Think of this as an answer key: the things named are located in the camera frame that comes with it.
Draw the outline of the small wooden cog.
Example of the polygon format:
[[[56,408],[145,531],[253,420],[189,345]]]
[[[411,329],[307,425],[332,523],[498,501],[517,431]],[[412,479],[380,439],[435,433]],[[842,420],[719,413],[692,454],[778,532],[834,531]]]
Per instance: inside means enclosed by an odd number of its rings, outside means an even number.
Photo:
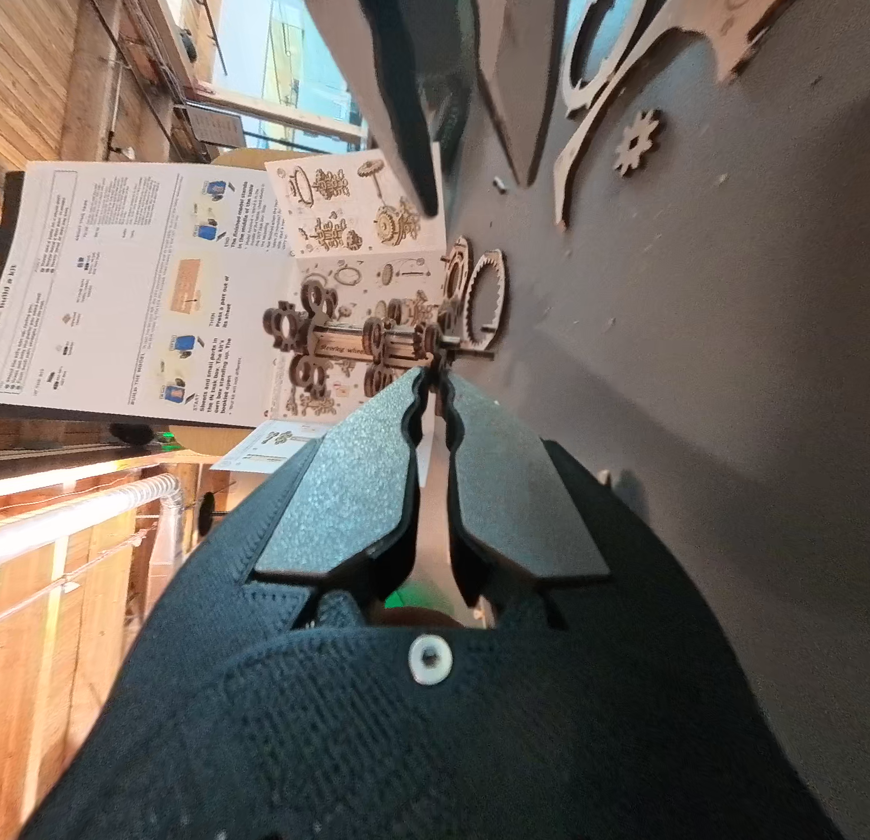
[[[625,127],[614,152],[614,171],[621,178],[629,176],[642,166],[647,154],[656,147],[660,127],[661,114],[657,109],[638,112],[633,122]]]

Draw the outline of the silver duct pipe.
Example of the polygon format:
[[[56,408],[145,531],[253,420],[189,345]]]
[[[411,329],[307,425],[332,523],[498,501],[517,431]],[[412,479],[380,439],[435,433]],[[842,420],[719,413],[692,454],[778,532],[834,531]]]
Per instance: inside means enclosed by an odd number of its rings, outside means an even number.
[[[182,512],[184,500],[179,480],[171,475],[153,476],[3,520],[1,563],[153,501],[163,503],[165,511]]]

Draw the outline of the wooden steering wheel assembly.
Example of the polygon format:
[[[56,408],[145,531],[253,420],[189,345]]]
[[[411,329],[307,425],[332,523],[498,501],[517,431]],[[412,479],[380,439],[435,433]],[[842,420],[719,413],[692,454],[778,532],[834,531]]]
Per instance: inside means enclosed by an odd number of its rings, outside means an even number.
[[[364,366],[364,397],[372,398],[412,368],[423,368],[436,383],[457,359],[495,356],[487,346],[461,336],[454,310],[461,304],[456,302],[445,303],[434,322],[404,324],[402,302],[391,300],[386,317],[372,315],[363,325],[349,325],[338,319],[334,288],[306,280],[301,298],[301,310],[288,301],[267,308],[262,325],[272,346],[291,355],[291,385],[310,399],[326,397],[329,369],[341,362]]]

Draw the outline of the laser-cut plywood sheet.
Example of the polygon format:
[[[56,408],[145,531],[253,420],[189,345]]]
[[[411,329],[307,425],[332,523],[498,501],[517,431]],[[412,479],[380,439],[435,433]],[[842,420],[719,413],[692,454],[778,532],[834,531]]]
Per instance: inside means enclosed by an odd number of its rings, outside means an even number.
[[[594,126],[629,73],[659,40],[673,32],[700,37],[712,47],[715,78],[731,81],[755,54],[776,16],[792,0],[665,0],[637,36],[649,0],[633,0],[619,37],[593,80],[572,84],[571,59],[580,40],[577,30],[563,58],[561,94],[568,114],[585,116],[553,164],[554,224],[566,229],[570,218],[573,172]]]

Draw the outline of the white text instruction sheet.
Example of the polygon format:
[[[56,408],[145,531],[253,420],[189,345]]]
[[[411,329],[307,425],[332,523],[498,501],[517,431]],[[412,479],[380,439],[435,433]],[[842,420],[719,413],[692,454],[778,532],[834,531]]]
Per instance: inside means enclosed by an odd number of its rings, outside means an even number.
[[[255,427],[290,266],[266,171],[32,161],[2,268],[2,407]]]

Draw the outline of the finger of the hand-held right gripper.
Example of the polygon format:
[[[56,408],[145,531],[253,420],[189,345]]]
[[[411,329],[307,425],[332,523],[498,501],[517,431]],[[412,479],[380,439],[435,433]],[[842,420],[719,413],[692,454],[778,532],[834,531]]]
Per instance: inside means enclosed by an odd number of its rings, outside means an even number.
[[[468,116],[471,0],[302,0],[386,162],[425,216],[443,210]]]
[[[556,94],[570,0],[471,0],[479,94],[521,188],[533,185]]]

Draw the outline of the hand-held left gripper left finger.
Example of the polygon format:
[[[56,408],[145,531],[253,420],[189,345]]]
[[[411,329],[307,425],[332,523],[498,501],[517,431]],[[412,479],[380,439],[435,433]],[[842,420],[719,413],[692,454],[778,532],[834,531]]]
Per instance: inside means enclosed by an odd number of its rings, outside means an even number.
[[[314,446],[253,567],[264,583],[385,600],[416,561],[420,487],[434,435],[429,373],[416,367]]]

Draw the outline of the bright light strip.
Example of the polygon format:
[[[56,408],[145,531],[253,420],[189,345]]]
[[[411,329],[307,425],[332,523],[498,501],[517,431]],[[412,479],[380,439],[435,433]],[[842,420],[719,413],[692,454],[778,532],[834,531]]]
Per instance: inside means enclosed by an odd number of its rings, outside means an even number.
[[[98,476],[156,466],[166,461],[167,459],[163,454],[146,455],[80,466],[59,467],[29,475],[7,477],[1,479],[1,496],[19,495],[52,486],[64,486]]]

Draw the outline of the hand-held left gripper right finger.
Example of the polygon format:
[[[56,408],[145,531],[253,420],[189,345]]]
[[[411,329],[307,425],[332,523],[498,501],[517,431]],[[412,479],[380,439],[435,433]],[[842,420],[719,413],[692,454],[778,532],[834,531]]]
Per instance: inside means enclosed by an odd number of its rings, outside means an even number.
[[[464,602],[610,577],[541,438],[467,379],[440,383],[451,570]]]

